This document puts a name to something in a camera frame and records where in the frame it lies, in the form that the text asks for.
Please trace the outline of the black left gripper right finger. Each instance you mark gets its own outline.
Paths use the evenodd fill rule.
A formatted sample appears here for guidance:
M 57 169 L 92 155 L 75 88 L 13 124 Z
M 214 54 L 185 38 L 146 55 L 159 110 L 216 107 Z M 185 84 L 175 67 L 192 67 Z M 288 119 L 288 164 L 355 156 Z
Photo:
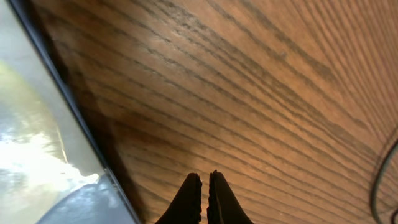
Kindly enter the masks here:
M 217 170 L 210 174 L 208 203 L 208 224 L 253 224 L 224 175 Z

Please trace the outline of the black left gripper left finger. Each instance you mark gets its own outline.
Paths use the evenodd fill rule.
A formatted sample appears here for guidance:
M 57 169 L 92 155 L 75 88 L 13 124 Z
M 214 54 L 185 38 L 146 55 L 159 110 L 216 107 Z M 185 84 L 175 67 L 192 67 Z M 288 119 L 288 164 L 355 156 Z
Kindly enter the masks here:
M 189 173 L 174 199 L 156 224 L 199 224 L 201 222 L 200 176 Z

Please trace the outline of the black smartphone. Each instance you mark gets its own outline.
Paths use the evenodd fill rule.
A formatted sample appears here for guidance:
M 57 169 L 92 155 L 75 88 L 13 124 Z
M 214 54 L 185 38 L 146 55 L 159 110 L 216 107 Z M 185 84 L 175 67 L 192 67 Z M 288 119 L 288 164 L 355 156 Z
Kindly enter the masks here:
M 30 1 L 1 1 L 1 222 L 138 223 Z

